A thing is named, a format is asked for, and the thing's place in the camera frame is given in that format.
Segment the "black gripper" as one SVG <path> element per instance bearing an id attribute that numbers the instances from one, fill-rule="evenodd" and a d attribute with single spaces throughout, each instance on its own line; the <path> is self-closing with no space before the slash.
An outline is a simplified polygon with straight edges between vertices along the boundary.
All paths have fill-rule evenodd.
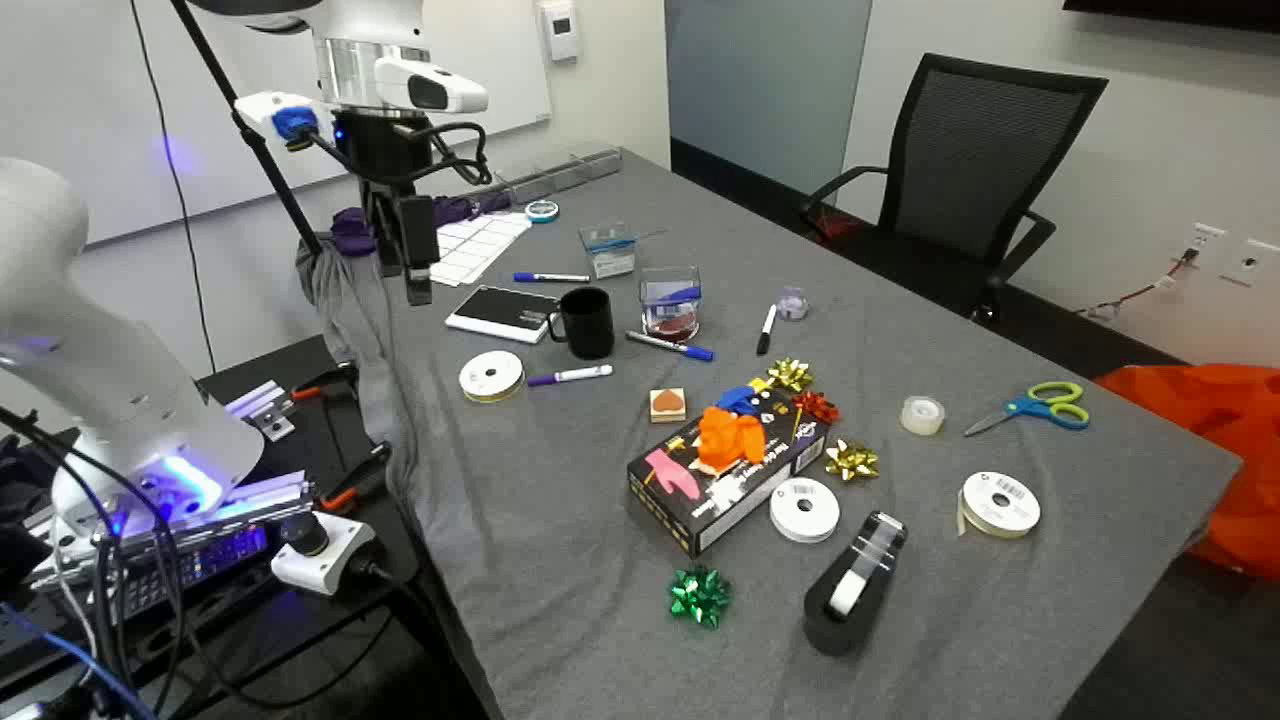
<path id="1" fill-rule="evenodd" d="M 408 300 L 428 304 L 430 262 L 441 258 L 436 214 L 430 199 L 411 192 L 451 164 L 449 144 L 422 117 L 345 109 L 336 146 L 362 185 L 359 203 L 378 245 L 378 273 L 397 275 L 404 267 Z"/>

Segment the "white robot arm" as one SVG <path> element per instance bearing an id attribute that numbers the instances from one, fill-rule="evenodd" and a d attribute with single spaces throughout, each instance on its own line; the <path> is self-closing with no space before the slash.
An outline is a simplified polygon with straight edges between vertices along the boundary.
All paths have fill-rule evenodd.
<path id="1" fill-rule="evenodd" d="M 247 0 L 247 19 L 300 19 L 336 87 L 397 113 L 485 113 L 474 79 L 428 60 L 422 0 Z M 51 475 L 51 511 L 81 536 L 200 520 L 258 465 L 262 434 L 205 401 L 186 368 L 144 329 L 87 300 L 68 262 L 87 241 L 70 185 L 30 158 L 0 158 L 0 356 L 12 377 L 81 421 Z"/>

